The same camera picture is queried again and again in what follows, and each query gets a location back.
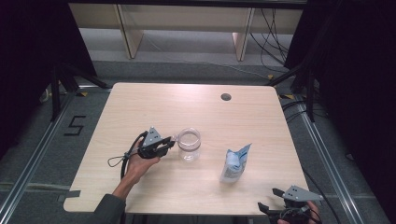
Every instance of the gray sleeve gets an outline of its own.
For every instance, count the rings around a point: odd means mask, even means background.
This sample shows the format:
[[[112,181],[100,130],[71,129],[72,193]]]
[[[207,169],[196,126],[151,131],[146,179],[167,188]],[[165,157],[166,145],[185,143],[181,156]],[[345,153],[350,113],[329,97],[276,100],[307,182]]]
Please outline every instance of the gray sleeve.
[[[125,209],[125,201],[112,194],[106,194],[99,202],[87,224],[113,224],[119,221]]]

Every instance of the table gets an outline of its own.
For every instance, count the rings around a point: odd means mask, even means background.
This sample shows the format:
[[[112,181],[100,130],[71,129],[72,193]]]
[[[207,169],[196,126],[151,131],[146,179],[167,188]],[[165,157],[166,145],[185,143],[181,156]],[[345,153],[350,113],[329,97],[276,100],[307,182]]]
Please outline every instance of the table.
[[[230,101],[221,99],[223,93]],[[154,126],[162,137],[193,127],[201,134],[201,156],[182,161],[178,146],[151,167],[127,198],[126,212],[257,216],[257,202],[281,209],[272,188],[308,189],[276,91],[272,87],[118,83],[92,135],[71,191],[68,212],[92,212],[120,182],[121,156],[135,138]],[[219,182],[227,149],[252,143],[238,182]]]

